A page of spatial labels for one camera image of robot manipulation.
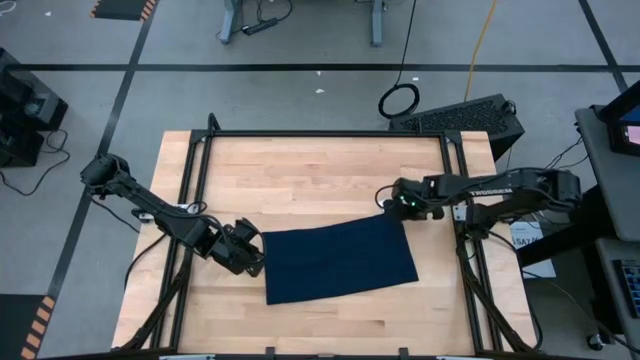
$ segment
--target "yellow cable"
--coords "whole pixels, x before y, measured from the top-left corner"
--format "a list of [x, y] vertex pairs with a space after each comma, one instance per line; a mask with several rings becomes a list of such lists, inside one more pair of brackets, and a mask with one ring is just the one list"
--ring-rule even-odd
[[493, 17], [493, 13], [496, 10], [496, 4], [498, 0], [493, 0], [491, 3], [491, 9], [489, 10], [489, 15], [487, 15], [487, 20], [484, 22], [484, 26], [482, 27], [482, 32], [480, 33], [480, 38], [478, 39], [478, 43], [476, 44], [476, 48], [473, 50], [473, 57], [471, 58], [471, 66], [469, 67], [469, 78], [467, 79], [467, 91], [464, 93], [464, 101], [466, 102], [469, 98], [469, 94], [471, 93], [471, 83], [473, 83], [473, 68], [476, 65], [476, 56], [478, 56], [478, 50], [480, 50], [480, 46], [482, 45], [482, 40], [484, 39], [484, 34], [487, 32], [489, 28], [489, 23], [491, 23], [491, 18]]

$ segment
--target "black keyboard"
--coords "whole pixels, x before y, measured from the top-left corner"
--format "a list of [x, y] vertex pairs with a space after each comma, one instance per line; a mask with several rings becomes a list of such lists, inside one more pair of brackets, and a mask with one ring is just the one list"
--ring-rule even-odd
[[615, 260], [613, 266], [625, 293], [631, 316], [640, 318], [640, 263], [634, 260]]
[[422, 130], [458, 130], [477, 131], [482, 129], [489, 135], [496, 135], [507, 131], [505, 112], [492, 100], [471, 101], [437, 110], [427, 111], [404, 119], [394, 127], [394, 130], [416, 131], [418, 121]]

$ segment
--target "dark blue towel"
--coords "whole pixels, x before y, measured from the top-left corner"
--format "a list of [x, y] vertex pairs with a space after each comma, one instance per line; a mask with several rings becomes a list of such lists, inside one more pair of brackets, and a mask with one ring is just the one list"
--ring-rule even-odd
[[418, 281], [404, 227], [388, 215], [264, 238], [268, 305]]

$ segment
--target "wooden table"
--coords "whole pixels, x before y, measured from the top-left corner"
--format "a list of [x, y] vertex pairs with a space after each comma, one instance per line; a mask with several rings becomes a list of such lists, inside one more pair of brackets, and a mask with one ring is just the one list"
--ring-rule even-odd
[[[160, 148], [151, 190], [170, 203], [177, 202], [188, 139], [189, 132], [166, 132]], [[470, 176], [495, 173], [485, 133], [463, 133], [463, 144]], [[438, 140], [427, 138], [214, 138], [204, 200], [207, 213], [223, 224], [244, 216], [262, 231], [326, 226], [379, 214], [373, 201], [378, 188], [399, 176], [441, 174], [441, 159]], [[197, 174], [198, 159], [195, 164]], [[236, 276], [194, 257], [179, 351], [263, 354], [273, 346], [279, 354], [397, 355], [398, 348], [408, 347], [412, 355], [473, 354], [448, 210], [443, 220], [404, 226], [420, 281], [331, 299], [267, 306], [264, 272]], [[506, 225], [494, 231], [510, 236]], [[159, 235], [153, 224], [143, 226], [136, 254]], [[114, 346], [126, 342], [155, 306], [167, 248], [165, 241], [133, 270]], [[495, 303], [533, 345], [514, 254], [493, 239], [484, 248]], [[484, 346], [490, 349], [479, 308]], [[163, 344], [172, 317], [173, 309]]]

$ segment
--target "table leg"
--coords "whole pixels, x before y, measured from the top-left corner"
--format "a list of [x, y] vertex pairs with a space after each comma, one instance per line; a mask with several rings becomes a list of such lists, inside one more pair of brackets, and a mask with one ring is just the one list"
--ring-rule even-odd
[[383, 0], [373, 0], [373, 9], [371, 10], [371, 45], [375, 47], [382, 46], [382, 3]]
[[233, 35], [233, 29], [236, 25], [236, 17], [238, 16], [241, 0], [224, 0], [224, 22], [222, 23], [222, 29], [220, 29], [220, 42], [223, 45], [227, 45]]
[[582, 247], [601, 237], [615, 237], [615, 229], [599, 186], [583, 194], [582, 206], [571, 215], [573, 225], [518, 250], [523, 267]]

